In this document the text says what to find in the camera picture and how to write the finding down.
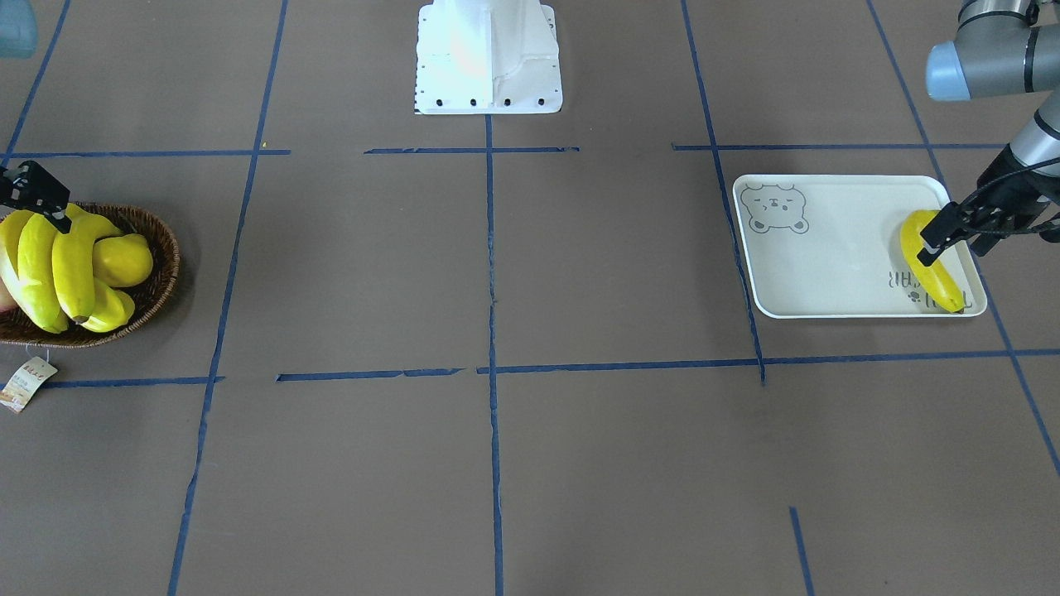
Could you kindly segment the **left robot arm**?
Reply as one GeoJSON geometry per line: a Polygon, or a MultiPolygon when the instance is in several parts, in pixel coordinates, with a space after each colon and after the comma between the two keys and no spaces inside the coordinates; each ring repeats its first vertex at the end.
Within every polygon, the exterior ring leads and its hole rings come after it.
{"type": "Polygon", "coordinates": [[[932,265],[966,241],[984,256],[1011,235],[1058,241],[1058,217],[1042,220],[1059,200],[1059,37],[1057,24],[1038,27],[1038,1],[966,1],[956,34],[934,46],[925,65],[936,101],[1048,92],[1027,124],[984,170],[962,200],[947,204],[913,242],[913,260],[932,265]]]}

